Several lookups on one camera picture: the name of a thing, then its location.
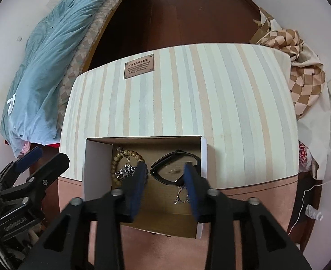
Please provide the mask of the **black smart band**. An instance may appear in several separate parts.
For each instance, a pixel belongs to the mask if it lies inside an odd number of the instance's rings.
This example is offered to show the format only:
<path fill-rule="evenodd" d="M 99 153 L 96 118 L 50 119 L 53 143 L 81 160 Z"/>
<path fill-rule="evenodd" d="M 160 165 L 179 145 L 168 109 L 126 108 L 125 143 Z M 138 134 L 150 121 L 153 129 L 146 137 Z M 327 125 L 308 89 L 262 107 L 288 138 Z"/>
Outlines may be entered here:
<path fill-rule="evenodd" d="M 158 182 L 168 186 L 184 186 L 184 165 L 192 164 L 200 174 L 201 158 L 190 152 L 177 149 L 156 160 L 151 166 L 150 174 Z"/>

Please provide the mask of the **white cardboard box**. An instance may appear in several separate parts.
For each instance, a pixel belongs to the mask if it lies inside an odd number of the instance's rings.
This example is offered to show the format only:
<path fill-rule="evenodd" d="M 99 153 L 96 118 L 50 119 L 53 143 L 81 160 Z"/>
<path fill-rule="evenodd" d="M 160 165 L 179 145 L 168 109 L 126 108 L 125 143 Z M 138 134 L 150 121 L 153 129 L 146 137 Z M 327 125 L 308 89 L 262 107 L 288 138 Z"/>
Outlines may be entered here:
<path fill-rule="evenodd" d="M 97 200 L 116 189 L 111 177 L 111 163 L 117 147 L 138 152 L 145 158 L 147 168 L 166 154 L 180 149 L 188 155 L 161 168 L 160 175 L 177 179 L 182 175 L 185 163 L 194 163 L 192 157 L 196 155 L 200 157 L 201 176 L 207 176 L 207 142 L 203 136 L 88 138 L 82 177 L 85 201 Z M 196 222 L 190 204 L 173 203 L 177 192 L 176 186 L 162 184 L 148 176 L 135 193 L 138 213 L 132 223 L 125 225 L 159 235 L 200 239 L 203 225 Z"/>

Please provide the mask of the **pink and striped table mat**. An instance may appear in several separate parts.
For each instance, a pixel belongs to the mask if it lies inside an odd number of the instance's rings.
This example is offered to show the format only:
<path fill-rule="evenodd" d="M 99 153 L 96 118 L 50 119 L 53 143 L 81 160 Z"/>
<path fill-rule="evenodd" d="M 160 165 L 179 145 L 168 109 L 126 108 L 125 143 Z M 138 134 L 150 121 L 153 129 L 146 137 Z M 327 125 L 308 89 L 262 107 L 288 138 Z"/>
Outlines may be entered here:
<path fill-rule="evenodd" d="M 154 71 L 124 79 L 125 63 L 154 55 Z M 258 198 L 287 228 L 299 142 L 290 56 L 271 47 L 208 43 L 157 49 L 80 75 L 63 121 L 63 174 L 82 186 L 88 138 L 203 136 L 207 180 L 232 198 Z"/>

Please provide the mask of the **red white plastic bag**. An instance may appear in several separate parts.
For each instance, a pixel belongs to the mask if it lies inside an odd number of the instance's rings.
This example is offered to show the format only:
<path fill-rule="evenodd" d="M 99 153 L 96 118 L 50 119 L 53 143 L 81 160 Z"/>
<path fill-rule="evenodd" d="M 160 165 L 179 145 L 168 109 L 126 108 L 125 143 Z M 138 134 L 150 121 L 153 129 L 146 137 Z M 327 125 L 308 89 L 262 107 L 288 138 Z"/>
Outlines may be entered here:
<path fill-rule="evenodd" d="M 299 142 L 299 172 L 311 173 L 314 179 L 317 179 L 319 164 L 313 158 L 309 148 L 302 142 Z"/>

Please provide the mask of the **brown label patch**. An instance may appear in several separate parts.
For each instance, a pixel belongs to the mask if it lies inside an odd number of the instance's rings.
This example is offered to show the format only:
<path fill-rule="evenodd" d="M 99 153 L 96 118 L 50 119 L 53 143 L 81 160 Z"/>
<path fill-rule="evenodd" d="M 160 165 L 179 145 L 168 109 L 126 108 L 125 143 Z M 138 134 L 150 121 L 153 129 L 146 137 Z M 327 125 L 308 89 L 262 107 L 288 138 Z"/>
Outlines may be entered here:
<path fill-rule="evenodd" d="M 150 54 L 125 63 L 124 79 L 154 71 L 154 55 Z"/>

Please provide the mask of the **light blue duvet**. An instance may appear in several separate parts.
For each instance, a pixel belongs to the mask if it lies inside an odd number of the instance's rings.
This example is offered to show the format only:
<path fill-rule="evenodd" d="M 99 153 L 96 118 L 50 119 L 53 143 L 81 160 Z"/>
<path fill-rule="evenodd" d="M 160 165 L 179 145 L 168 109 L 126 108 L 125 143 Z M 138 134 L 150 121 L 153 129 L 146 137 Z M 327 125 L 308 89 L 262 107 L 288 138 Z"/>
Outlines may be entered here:
<path fill-rule="evenodd" d="M 61 81 L 105 1 L 60 0 L 29 36 L 0 126 L 15 157 L 28 143 L 49 145 L 60 141 L 57 113 Z"/>

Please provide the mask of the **checkered brown beige cloth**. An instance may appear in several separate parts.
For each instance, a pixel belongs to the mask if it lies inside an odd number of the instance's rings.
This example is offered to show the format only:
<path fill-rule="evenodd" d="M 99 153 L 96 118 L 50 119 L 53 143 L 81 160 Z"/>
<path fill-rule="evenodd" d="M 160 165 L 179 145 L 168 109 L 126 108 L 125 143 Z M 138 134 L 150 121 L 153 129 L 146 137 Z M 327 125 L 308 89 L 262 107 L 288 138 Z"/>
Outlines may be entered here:
<path fill-rule="evenodd" d="M 260 20 L 254 20 L 258 30 L 251 43 L 279 50 L 290 56 L 291 69 L 288 86 L 299 119 L 319 99 L 326 82 L 323 64 L 296 29 L 282 28 L 274 17 L 260 8 Z"/>

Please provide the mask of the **checkered beige mattress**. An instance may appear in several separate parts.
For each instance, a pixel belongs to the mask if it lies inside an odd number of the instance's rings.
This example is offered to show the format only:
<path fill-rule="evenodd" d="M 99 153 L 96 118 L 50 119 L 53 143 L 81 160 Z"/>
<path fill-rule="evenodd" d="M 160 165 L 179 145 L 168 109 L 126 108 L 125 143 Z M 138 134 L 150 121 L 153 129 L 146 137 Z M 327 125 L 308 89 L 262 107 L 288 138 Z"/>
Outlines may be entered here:
<path fill-rule="evenodd" d="M 95 13 L 88 30 L 76 48 L 76 52 L 60 83 L 58 96 L 57 128 L 61 130 L 63 119 L 75 80 L 89 70 L 100 39 L 122 0 L 105 0 Z"/>

